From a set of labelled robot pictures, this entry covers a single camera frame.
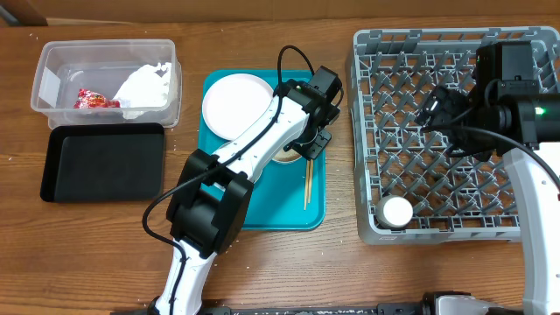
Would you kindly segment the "pink bowl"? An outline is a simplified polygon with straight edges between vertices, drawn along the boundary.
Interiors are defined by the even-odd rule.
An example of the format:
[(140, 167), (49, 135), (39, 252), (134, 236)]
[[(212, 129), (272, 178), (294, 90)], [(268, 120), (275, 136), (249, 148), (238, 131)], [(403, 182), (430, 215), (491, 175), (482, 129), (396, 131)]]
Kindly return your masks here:
[(280, 150), (272, 160), (279, 164), (290, 164), (301, 158), (301, 155), (295, 150)]

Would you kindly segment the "small white cup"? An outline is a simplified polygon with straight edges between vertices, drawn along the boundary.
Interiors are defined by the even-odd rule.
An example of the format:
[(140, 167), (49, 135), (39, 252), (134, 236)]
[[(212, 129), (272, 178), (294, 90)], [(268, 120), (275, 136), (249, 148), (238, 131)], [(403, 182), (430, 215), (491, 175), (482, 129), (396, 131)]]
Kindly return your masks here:
[(384, 228), (405, 228), (412, 220), (413, 206), (404, 197), (385, 196), (377, 204), (376, 216), (378, 222)]

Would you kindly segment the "white tissue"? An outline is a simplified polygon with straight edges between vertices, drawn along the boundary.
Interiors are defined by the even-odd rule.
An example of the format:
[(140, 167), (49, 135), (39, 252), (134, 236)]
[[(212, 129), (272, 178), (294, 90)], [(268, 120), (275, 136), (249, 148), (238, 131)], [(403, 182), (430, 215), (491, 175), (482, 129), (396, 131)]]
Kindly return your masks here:
[(133, 72), (113, 97), (119, 101), (123, 119), (142, 123), (161, 123), (165, 111), (177, 98), (172, 63), (146, 64)]

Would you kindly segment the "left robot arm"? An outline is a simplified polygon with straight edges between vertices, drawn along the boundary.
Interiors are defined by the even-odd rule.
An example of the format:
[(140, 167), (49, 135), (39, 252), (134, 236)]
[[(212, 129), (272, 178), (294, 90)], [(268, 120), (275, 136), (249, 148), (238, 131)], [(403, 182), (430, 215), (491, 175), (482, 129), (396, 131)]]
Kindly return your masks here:
[(326, 126), (340, 115), (343, 83), (321, 66), (308, 81), (280, 80), (264, 114), (212, 154), (201, 149), (185, 161), (177, 185), (143, 213), (144, 231), (173, 247), (163, 293), (149, 314), (196, 314), (216, 256), (244, 224), (255, 182), (279, 151), (314, 160), (332, 136)]

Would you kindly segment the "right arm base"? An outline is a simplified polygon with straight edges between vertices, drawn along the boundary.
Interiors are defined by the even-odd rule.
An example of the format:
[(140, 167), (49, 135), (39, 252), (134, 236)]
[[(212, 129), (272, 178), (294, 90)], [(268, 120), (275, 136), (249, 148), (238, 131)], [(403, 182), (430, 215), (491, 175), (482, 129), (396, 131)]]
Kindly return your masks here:
[(501, 305), (466, 292), (438, 291), (423, 295), (424, 313), (430, 315), (484, 315), (492, 307), (501, 308)]

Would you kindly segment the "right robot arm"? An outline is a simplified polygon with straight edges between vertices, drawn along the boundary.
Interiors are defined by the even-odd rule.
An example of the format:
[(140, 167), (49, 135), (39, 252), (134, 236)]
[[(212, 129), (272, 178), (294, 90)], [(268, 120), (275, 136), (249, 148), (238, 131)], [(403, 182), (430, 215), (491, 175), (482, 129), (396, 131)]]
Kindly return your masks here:
[(452, 158), (502, 158), (514, 190), (525, 264), (523, 314), (559, 312), (559, 96), (534, 75), (528, 41), (476, 51), (473, 90), (436, 87), (416, 124), (447, 136)]

